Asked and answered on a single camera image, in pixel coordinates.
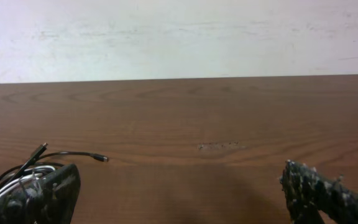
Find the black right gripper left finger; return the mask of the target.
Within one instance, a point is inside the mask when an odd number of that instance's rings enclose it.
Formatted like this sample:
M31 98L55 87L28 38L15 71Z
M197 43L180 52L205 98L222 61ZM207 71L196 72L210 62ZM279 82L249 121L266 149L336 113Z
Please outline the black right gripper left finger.
M74 164L26 169L0 188L0 224L69 224L80 187Z

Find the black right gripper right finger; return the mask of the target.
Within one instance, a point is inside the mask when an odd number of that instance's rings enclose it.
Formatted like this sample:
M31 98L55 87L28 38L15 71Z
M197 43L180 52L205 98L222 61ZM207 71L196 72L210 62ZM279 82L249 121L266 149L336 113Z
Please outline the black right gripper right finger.
M287 160L280 177L292 223L324 223L325 213L335 223L358 223L358 193L330 180L316 169Z

